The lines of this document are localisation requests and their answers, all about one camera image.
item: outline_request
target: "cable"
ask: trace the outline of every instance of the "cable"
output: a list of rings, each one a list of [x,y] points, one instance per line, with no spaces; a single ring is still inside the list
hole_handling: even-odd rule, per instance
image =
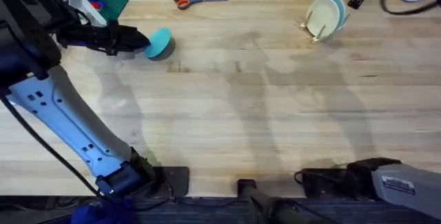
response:
[[[302,181],[299,181],[298,178],[297,178],[297,176],[300,175],[300,174],[302,174],[302,175],[303,175],[303,174],[306,174],[306,175],[318,176],[318,177],[320,177],[320,178],[322,178],[322,179],[326,179],[326,180],[331,181],[331,182],[334,182],[334,183],[342,183],[341,180],[338,180],[338,179],[336,179],[336,178],[332,178],[332,177],[330,177],[330,176],[325,176],[325,175],[320,174],[320,173],[298,171],[298,172],[294,173],[294,180],[295,180],[298,184],[300,184],[300,185],[303,185],[303,182],[302,182]]]
[[[176,204],[188,205],[188,206],[196,206],[196,207],[229,207],[238,202],[237,198],[234,198],[232,201],[223,203],[223,204],[202,204],[201,200],[203,197],[199,198],[198,203],[186,203],[185,201],[180,201],[178,197],[174,198],[174,202]]]
[[[299,180],[297,179],[297,176],[298,176],[298,175],[301,175],[301,174],[302,174],[302,171],[299,171],[299,172],[294,173],[294,180],[295,180],[296,183],[298,183],[299,185],[303,185],[303,182],[302,182],[302,181],[299,181]]]
[[[308,208],[307,206],[303,205],[302,203],[299,203],[299,202],[296,201],[296,200],[293,200],[293,199],[289,199],[289,200],[290,200],[292,203],[294,203],[295,205],[297,205],[298,207],[303,208],[304,210],[310,212],[311,214],[313,214],[313,215],[315,215],[315,216],[318,216],[318,217],[320,217],[320,218],[322,218],[322,219],[324,219],[324,220],[327,220],[327,221],[329,221],[329,222],[331,222],[331,223],[334,223],[334,224],[340,224],[338,221],[335,221],[335,220],[333,220],[333,219],[331,219],[331,218],[329,218],[329,217],[327,217],[327,216],[324,216],[324,215],[318,213],[317,211]]]
[[[42,145],[49,153],[51,153],[52,156],[54,156],[60,163],[62,163],[64,166],[66,166],[69,171],[71,171],[71,173],[73,173],[83,184],[84,186],[86,186],[86,188],[89,189],[89,191],[91,191],[97,198],[106,201],[110,204],[122,207],[123,209],[126,210],[131,210],[131,211],[135,211],[135,212],[139,212],[139,211],[148,211],[148,210],[152,210],[155,207],[159,207],[161,205],[166,204],[169,200],[170,200],[170,196],[169,193],[172,192],[172,187],[170,185],[170,183],[166,181],[167,183],[167,190],[166,190],[166,196],[165,196],[165,200],[154,204],[153,206],[149,206],[149,207],[145,207],[145,208],[141,208],[141,209],[136,209],[136,208],[131,208],[131,207],[126,207],[124,205],[115,203],[114,201],[110,200],[107,197],[104,197],[100,194],[100,192],[98,192],[85,178],[83,175],[81,175],[80,172],[78,172],[78,170],[75,169],[75,167],[73,167],[69,162],[67,162],[57,151],[55,151],[45,140],[43,140],[43,138],[41,138],[39,136],[39,134],[37,134],[37,132],[35,132],[35,130],[29,125],[29,123],[20,115],[20,113],[17,111],[17,109],[11,104],[11,102],[9,102],[9,100],[6,98],[6,96],[2,93],[0,93],[0,100],[1,102],[6,106],[6,108],[9,110],[9,112],[13,115],[13,117],[26,129],[26,131],[29,132],[29,134],[35,139],[37,140],[38,143],[40,143],[40,145]]]
[[[389,13],[389,14],[394,14],[394,15],[411,15],[411,14],[419,14],[419,13],[422,13],[422,12],[426,12],[427,10],[431,10],[431,9],[433,9],[433,8],[438,6],[438,2],[434,1],[434,2],[428,3],[425,6],[421,6],[419,8],[413,9],[413,10],[405,10],[405,11],[402,11],[402,12],[391,11],[387,7],[387,5],[386,5],[386,0],[380,0],[380,6],[383,9],[383,11],[385,11],[386,13]]]

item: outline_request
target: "floor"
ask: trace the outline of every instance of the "floor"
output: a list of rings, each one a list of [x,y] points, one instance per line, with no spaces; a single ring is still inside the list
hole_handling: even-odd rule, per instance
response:
[[[136,224],[163,224],[163,223],[192,223],[192,224],[248,224],[251,223],[251,212],[247,203],[235,203],[227,207],[208,207],[223,206],[231,202],[231,198],[185,198],[181,200],[183,204],[167,203],[148,212],[136,214]],[[341,224],[387,224],[387,223],[421,223],[421,224],[441,224],[424,214],[408,210],[405,207],[390,205],[381,202],[360,202],[360,201],[317,201],[313,199],[296,199],[300,204],[309,209],[330,218]],[[149,200],[137,204],[137,207],[148,207],[155,204],[156,200]],[[320,217],[310,212],[298,208],[300,214],[311,220],[319,221]],[[2,223],[16,224],[68,224],[70,217],[68,214],[73,208],[65,210],[47,211],[2,211],[0,220]]]
[[[185,199],[190,204],[201,203],[200,199]],[[2,202],[27,203],[27,207],[16,207],[17,210],[2,207],[0,209],[0,222],[2,223],[42,223],[50,218],[65,216],[72,208],[64,210],[50,209],[48,206],[52,198],[1,198]],[[211,199],[203,201],[228,201],[228,199]],[[339,223],[441,223],[424,214],[408,210],[404,207],[387,203],[354,202],[354,201],[316,201],[311,199],[299,199],[301,203],[323,215],[338,221]],[[305,216],[317,218],[302,211]],[[177,205],[168,203],[163,207],[150,212],[140,213],[138,223],[249,223],[250,215],[247,204],[236,203],[229,207],[200,207],[191,205]],[[67,219],[51,223],[69,223]]]

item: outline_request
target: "black cable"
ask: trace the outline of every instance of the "black cable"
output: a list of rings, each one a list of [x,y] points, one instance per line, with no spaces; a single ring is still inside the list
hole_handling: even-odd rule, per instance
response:
[[[300,185],[303,185],[303,182],[302,182],[302,181],[299,181],[298,178],[297,178],[297,176],[300,175],[300,174],[302,174],[302,175],[303,175],[303,174],[306,174],[306,175],[318,176],[318,177],[320,177],[320,178],[322,178],[322,179],[326,179],[326,180],[331,181],[331,182],[334,182],[334,183],[342,183],[341,180],[338,180],[338,179],[336,179],[336,178],[332,178],[332,177],[330,177],[330,176],[325,176],[325,175],[320,174],[320,173],[298,171],[298,172],[294,173],[294,180],[295,180],[298,184],[300,184]]]
[[[309,213],[311,213],[311,214],[313,214],[313,215],[315,215],[315,216],[318,216],[318,217],[320,217],[320,218],[322,218],[322,219],[324,219],[324,220],[326,220],[326,221],[329,221],[329,222],[331,222],[331,223],[334,223],[334,224],[340,224],[338,221],[335,221],[335,220],[333,220],[333,219],[331,219],[331,218],[329,218],[329,217],[327,217],[327,216],[324,216],[324,215],[318,213],[317,211],[308,208],[307,206],[303,205],[302,203],[299,203],[299,202],[296,201],[296,200],[290,199],[290,201],[291,201],[292,203],[294,203],[295,205],[297,205],[298,207],[303,208],[304,210],[308,211]]]
[[[294,173],[294,180],[295,180],[296,183],[298,183],[299,185],[303,185],[303,182],[302,182],[302,181],[299,181],[299,180],[297,179],[297,176],[298,176],[298,175],[301,175],[301,174],[302,174],[302,171],[299,171],[299,172]]]
[[[419,14],[419,13],[422,13],[422,12],[426,12],[427,10],[431,10],[431,9],[433,9],[433,8],[438,6],[438,2],[434,1],[434,2],[428,3],[425,6],[421,6],[419,8],[413,9],[413,10],[405,10],[405,11],[402,11],[402,12],[391,11],[387,7],[387,5],[386,5],[386,0],[380,0],[380,6],[383,9],[383,11],[385,11],[386,13],[389,13],[389,14],[394,14],[394,15],[411,15],[411,14]]]
[[[170,196],[169,193],[172,192],[172,187],[170,185],[170,183],[166,181],[167,183],[167,190],[166,190],[166,197],[165,200],[154,204],[153,206],[149,206],[149,207],[145,207],[145,208],[141,208],[141,209],[136,209],[136,208],[131,208],[131,207],[126,207],[124,205],[115,203],[114,201],[110,200],[109,198],[102,196],[100,194],[100,192],[98,192],[85,178],[83,175],[81,175],[81,173],[75,169],[75,167],[73,167],[69,162],[67,162],[57,151],[55,151],[45,140],[43,140],[43,138],[41,138],[39,136],[39,134],[37,134],[37,132],[35,132],[35,130],[29,125],[29,123],[20,115],[20,113],[17,111],[17,109],[11,104],[11,102],[9,102],[9,100],[6,98],[6,96],[4,94],[0,94],[0,100],[1,102],[6,106],[6,108],[9,110],[9,112],[13,115],[13,117],[26,129],[26,131],[29,132],[29,134],[35,139],[37,140],[38,143],[40,143],[40,145],[42,145],[49,153],[51,153],[52,156],[54,156],[60,163],[62,163],[64,166],[66,166],[69,171],[71,171],[71,173],[73,173],[83,184],[84,186],[86,186],[86,188],[89,189],[89,191],[91,191],[97,198],[99,198],[100,200],[106,201],[110,204],[122,207],[123,209],[126,210],[131,210],[131,211],[135,211],[135,212],[140,212],[140,211],[147,211],[147,210],[152,210],[155,207],[159,207],[161,205],[166,204],[169,200],[170,200]]]

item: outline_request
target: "label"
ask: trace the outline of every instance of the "label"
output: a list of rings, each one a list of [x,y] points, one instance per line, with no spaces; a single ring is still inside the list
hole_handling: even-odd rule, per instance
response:
[[[415,186],[411,181],[397,179],[390,176],[382,176],[381,179],[384,187],[388,189],[415,195]]]

